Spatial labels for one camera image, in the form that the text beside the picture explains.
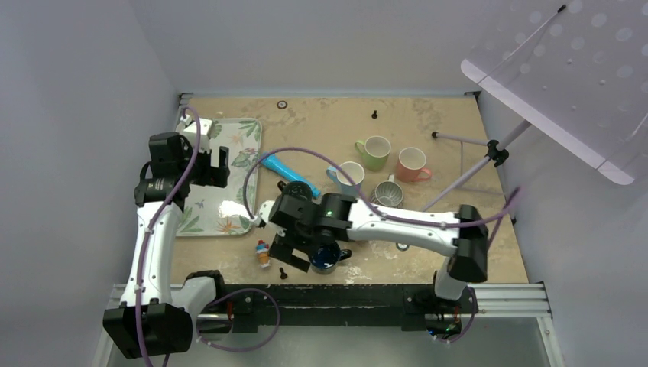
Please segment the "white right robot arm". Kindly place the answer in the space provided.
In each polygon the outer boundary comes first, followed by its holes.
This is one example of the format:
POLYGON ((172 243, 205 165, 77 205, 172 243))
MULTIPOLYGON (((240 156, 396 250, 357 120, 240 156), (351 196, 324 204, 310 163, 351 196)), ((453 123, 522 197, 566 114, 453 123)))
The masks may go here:
POLYGON ((382 241, 408 245, 444 256, 429 290, 431 305, 447 311, 465 286, 488 279, 488 228, 478 210, 462 205, 457 212, 425 213, 364 203, 341 193, 313 199, 303 182, 279 183, 280 195, 264 202, 261 225, 276 235, 270 256, 308 272, 332 272, 352 256, 341 242, 382 241))

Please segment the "navy blue mug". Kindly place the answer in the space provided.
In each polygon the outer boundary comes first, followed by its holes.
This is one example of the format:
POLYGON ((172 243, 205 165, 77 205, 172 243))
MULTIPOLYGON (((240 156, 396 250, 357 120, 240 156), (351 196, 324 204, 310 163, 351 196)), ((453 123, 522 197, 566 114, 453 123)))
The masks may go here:
POLYGON ((309 257, 310 269, 317 274, 331 274, 341 261, 352 255, 352 250, 343 249, 337 244, 323 245, 309 257))

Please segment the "light green mug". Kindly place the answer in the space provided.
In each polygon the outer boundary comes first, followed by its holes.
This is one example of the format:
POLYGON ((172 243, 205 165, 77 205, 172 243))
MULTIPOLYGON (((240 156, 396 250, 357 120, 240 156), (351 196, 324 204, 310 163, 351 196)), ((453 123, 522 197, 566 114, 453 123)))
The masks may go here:
POLYGON ((383 136, 374 135, 364 141, 354 144, 355 150, 361 155, 361 160, 369 171, 380 171, 387 163, 391 152, 390 142, 383 136))

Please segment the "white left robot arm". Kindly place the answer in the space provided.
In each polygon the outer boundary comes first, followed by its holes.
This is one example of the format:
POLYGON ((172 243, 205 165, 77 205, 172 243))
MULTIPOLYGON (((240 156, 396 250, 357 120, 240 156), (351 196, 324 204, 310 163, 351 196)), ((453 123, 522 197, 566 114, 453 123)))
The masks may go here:
POLYGON ((228 292, 217 270, 196 271, 182 286, 170 283, 171 258, 191 185, 225 188, 229 149, 176 132, 149 138, 150 159, 134 189, 138 234, 126 287, 118 305, 105 310, 102 325, 126 359, 186 352, 196 336, 198 314, 225 308, 228 292))

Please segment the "light blue mug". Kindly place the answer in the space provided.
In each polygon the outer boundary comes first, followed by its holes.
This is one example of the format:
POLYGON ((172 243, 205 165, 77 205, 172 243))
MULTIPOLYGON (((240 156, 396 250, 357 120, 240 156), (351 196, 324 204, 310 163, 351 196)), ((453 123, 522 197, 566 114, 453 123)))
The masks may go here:
POLYGON ((335 184, 337 191, 341 194, 359 197, 358 191, 365 178, 365 169, 354 161, 346 161, 341 164, 341 170, 329 166, 326 175, 335 184))

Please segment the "pink mug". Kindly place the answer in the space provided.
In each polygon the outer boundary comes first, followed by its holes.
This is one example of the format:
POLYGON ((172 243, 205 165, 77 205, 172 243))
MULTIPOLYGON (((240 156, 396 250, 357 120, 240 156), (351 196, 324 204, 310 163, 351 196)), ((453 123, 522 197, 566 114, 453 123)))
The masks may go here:
POLYGON ((398 154, 395 176, 404 183, 428 181, 432 177, 432 172, 426 164, 426 155, 419 148, 403 148, 398 154))

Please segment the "striped ribbed mug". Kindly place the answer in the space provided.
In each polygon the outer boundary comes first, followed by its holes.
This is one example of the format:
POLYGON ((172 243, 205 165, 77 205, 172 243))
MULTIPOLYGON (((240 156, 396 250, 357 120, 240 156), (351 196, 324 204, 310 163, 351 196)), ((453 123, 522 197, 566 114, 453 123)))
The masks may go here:
POLYGON ((395 182, 395 175, 379 183, 372 191, 370 201, 379 206, 401 208, 403 206, 403 189, 395 182))

